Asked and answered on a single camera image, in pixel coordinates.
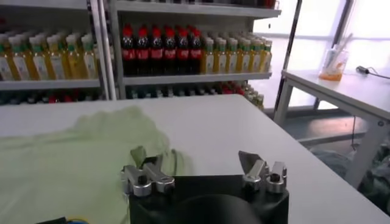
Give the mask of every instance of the white table top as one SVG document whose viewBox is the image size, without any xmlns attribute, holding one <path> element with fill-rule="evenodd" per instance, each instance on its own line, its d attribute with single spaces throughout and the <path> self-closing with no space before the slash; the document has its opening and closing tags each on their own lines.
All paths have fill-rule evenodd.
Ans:
<svg viewBox="0 0 390 224">
<path fill-rule="evenodd" d="M 63 130 L 84 114 L 138 105 L 191 157 L 195 175 L 241 174 L 238 151 L 288 168 L 290 224 L 390 223 L 390 218 L 238 95 L 0 107 L 0 136 Z"/>
<path fill-rule="evenodd" d="M 390 80 L 356 72 L 340 82 L 321 80 L 316 71 L 282 71 L 282 75 L 362 110 L 390 120 Z"/>
</svg>

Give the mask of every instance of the white table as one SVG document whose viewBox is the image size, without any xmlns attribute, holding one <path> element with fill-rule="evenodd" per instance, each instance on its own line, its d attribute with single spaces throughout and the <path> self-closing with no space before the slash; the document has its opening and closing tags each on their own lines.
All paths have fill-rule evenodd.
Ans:
<svg viewBox="0 0 390 224">
<path fill-rule="evenodd" d="M 282 71 L 282 76 L 284 84 L 274 117 L 277 124 L 285 119 L 293 87 L 370 122 L 346 174 L 346 181 L 358 187 L 390 129 L 390 80 L 353 73 L 332 82 L 319 79 L 314 71 Z"/>
<path fill-rule="evenodd" d="M 290 224 L 388 224 L 390 218 L 238 95 L 0 107 L 0 136 L 63 130 L 81 115 L 138 105 L 191 157 L 195 175 L 242 174 L 238 151 L 288 168 Z"/>
</svg>

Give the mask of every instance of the bottle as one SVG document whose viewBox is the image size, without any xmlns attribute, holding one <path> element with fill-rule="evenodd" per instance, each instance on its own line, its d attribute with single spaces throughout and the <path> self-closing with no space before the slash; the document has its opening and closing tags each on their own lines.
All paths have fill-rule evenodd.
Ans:
<svg viewBox="0 0 390 224">
<path fill-rule="evenodd" d="M 250 50 L 250 59 L 249 59 L 249 72 L 259 72 L 260 71 L 260 40 L 252 40 L 252 48 Z"/>
<path fill-rule="evenodd" d="M 250 41 L 247 39 L 241 39 L 242 47 L 241 52 L 238 54 L 237 59 L 237 72 L 249 72 L 249 46 Z"/>
<path fill-rule="evenodd" d="M 164 74 L 172 75 L 176 73 L 176 41 L 175 33 L 171 28 L 165 31 L 164 41 Z"/>
<path fill-rule="evenodd" d="M 51 66 L 49 55 L 43 52 L 41 38 L 43 36 L 30 37 L 30 44 L 33 49 L 33 61 L 37 69 L 40 80 L 55 80 L 53 68 Z"/>
<path fill-rule="evenodd" d="M 137 74 L 137 64 L 135 58 L 135 39 L 133 30 L 129 25 L 125 25 L 122 30 L 122 63 L 125 76 Z"/>
<path fill-rule="evenodd" d="M 177 43 L 177 71 L 179 75 L 187 74 L 188 69 L 188 39 L 187 31 L 180 29 Z"/>
<path fill-rule="evenodd" d="M 3 81 L 19 81 L 18 70 L 12 60 L 12 54 L 9 51 L 7 52 L 4 47 L 5 42 L 9 44 L 7 36 L 0 34 L 0 76 Z"/>
<path fill-rule="evenodd" d="M 136 48 L 138 74 L 147 75 L 149 73 L 149 40 L 147 38 L 147 30 L 144 27 L 140 28 L 138 31 Z"/>
<path fill-rule="evenodd" d="M 12 45 L 13 62 L 18 70 L 21 80 L 39 80 L 32 56 L 24 52 L 20 36 L 10 37 Z"/>
<path fill-rule="evenodd" d="M 84 48 L 84 63 L 85 68 L 87 69 L 87 74 L 89 79 L 98 78 L 98 64 L 96 61 L 95 54 L 93 52 L 93 40 L 92 34 L 87 34 L 81 38 Z"/>
<path fill-rule="evenodd" d="M 155 75 L 163 73 L 163 41 L 161 39 L 160 29 L 155 27 L 152 31 L 151 43 L 151 67 Z"/>
<path fill-rule="evenodd" d="M 69 35 L 66 37 L 66 42 L 68 43 L 68 60 L 72 78 L 87 79 L 83 56 L 76 49 L 76 37 Z"/>
<path fill-rule="evenodd" d="M 47 38 L 49 45 L 50 62 L 53 67 L 55 79 L 71 79 L 69 61 L 66 54 L 62 51 L 60 36 L 54 35 Z"/>
<path fill-rule="evenodd" d="M 214 71 L 214 41 L 211 38 L 205 39 L 205 50 L 202 56 L 202 74 L 212 74 Z"/>
<path fill-rule="evenodd" d="M 226 71 L 226 40 L 218 39 L 217 48 L 214 53 L 214 73 L 222 74 Z"/>
<path fill-rule="evenodd" d="M 271 58 L 272 58 L 271 46 L 272 46 L 272 41 L 266 40 L 264 45 L 264 50 L 261 55 L 260 72 L 268 72 L 270 69 Z"/>
<path fill-rule="evenodd" d="M 229 39 L 226 59 L 226 73 L 235 73 L 237 67 L 237 40 Z"/>
<path fill-rule="evenodd" d="M 202 58 L 202 44 L 200 42 L 200 31 L 194 29 L 193 36 L 191 38 L 191 49 L 190 49 L 190 73 L 200 73 L 200 60 Z"/>
</svg>

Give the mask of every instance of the shelf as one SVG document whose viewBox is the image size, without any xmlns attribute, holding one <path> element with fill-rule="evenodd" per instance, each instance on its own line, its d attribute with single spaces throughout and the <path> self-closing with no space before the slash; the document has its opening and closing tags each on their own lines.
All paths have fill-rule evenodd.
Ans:
<svg viewBox="0 0 390 224">
<path fill-rule="evenodd" d="M 154 12 L 154 13 L 180 13 L 194 15 L 224 15 L 224 16 L 247 16 L 253 18 L 278 17 L 281 10 L 234 7 L 221 5 L 200 5 L 200 4 L 172 4 L 157 2 L 116 2 L 118 11 L 126 12 Z"/>
<path fill-rule="evenodd" d="M 72 89 L 100 87 L 99 80 L 5 81 L 0 91 L 22 89 Z"/>
<path fill-rule="evenodd" d="M 87 9 L 85 0 L 1 0 L 0 5 L 53 9 Z"/>
<path fill-rule="evenodd" d="M 224 82 L 253 79 L 269 79 L 271 72 L 267 73 L 239 73 L 239 74 L 209 74 L 209 75 L 164 75 L 145 77 L 124 77 L 125 85 L 155 85 L 173 83 L 197 82 Z"/>
</svg>

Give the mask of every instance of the green cloth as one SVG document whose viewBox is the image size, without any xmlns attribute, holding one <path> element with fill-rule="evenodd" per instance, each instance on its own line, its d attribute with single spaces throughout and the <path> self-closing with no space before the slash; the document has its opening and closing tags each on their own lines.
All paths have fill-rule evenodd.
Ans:
<svg viewBox="0 0 390 224">
<path fill-rule="evenodd" d="M 188 174 L 183 155 L 138 107 L 83 116 L 64 131 L 0 138 L 0 223 L 126 223 L 119 171 L 159 154 L 164 173 Z"/>
</svg>

